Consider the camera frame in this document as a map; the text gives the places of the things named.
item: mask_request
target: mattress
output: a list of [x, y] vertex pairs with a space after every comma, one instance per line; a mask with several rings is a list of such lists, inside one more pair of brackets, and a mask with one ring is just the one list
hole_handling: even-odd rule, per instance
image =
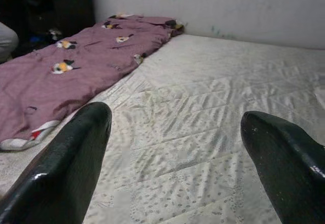
[[[190, 35], [172, 39], [92, 102], [113, 111], [111, 138], [84, 223], [280, 224], [243, 146], [245, 111], [301, 126], [325, 145], [325, 51]], [[43, 142], [0, 154], [0, 196]]]

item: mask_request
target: white mattress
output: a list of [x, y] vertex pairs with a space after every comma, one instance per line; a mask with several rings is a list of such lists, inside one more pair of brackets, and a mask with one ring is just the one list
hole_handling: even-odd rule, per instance
[[[317, 142], [325, 51], [181, 35], [92, 101], [112, 134], [84, 220], [279, 224], [240, 136], [245, 111], [300, 125]], [[0, 195], [50, 142], [0, 154]]]

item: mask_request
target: person's leg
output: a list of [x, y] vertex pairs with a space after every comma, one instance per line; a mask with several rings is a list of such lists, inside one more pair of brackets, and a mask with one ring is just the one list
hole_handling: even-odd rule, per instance
[[0, 22], [0, 64], [7, 61], [10, 53], [18, 45], [17, 34]]

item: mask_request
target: bedding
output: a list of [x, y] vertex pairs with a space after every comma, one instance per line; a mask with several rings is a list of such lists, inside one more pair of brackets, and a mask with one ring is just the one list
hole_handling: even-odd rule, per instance
[[[321, 134], [325, 51], [181, 35], [93, 100], [113, 111], [85, 224], [280, 224], [240, 136], [245, 111]], [[0, 157], [0, 195], [44, 143]]]
[[0, 66], [0, 149], [32, 147], [62, 119], [133, 71], [171, 36], [176, 21], [113, 16]]

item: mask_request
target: blanket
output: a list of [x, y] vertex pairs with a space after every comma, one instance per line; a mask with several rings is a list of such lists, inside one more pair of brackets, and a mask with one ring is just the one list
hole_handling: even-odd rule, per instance
[[112, 16], [0, 65], [0, 149], [39, 144], [66, 116], [182, 30], [171, 18]]

